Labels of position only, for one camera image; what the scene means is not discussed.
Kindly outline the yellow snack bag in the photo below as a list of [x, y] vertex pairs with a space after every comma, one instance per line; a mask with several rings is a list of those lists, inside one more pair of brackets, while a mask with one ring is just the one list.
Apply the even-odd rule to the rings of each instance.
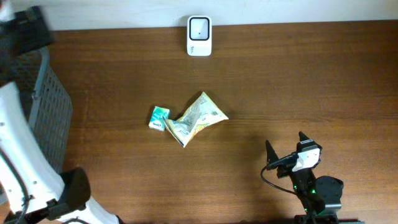
[[203, 91], [179, 119], [164, 118], [163, 120], [166, 130], [182, 147], [186, 147], [201, 130], [220, 121], [228, 120], [228, 117]]

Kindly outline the green tissue pack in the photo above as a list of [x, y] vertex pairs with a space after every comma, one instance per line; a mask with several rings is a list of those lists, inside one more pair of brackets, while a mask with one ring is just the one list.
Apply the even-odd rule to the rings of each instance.
[[170, 110], [167, 108], [162, 108], [155, 106], [150, 117], [149, 127], [157, 131], [165, 131], [164, 120], [168, 119], [170, 115]]

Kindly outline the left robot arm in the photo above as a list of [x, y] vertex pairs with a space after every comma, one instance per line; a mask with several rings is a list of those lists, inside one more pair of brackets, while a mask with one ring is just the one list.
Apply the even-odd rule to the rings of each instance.
[[6, 223], [121, 224], [86, 172], [63, 170], [73, 105], [50, 66], [54, 37], [39, 6], [1, 2], [1, 202]]

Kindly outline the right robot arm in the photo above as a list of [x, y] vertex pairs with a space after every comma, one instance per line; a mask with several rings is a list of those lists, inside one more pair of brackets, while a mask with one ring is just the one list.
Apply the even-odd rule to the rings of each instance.
[[[338, 223], [337, 211], [341, 209], [344, 183], [331, 177], [315, 177], [313, 169], [321, 162], [322, 147], [303, 132], [298, 133], [296, 151], [279, 158], [269, 141], [266, 141], [267, 164], [262, 168], [261, 179], [270, 186], [295, 195], [305, 214], [294, 216], [294, 223]], [[264, 177], [265, 170], [276, 170], [279, 179], [289, 177], [292, 190], [279, 187]]]

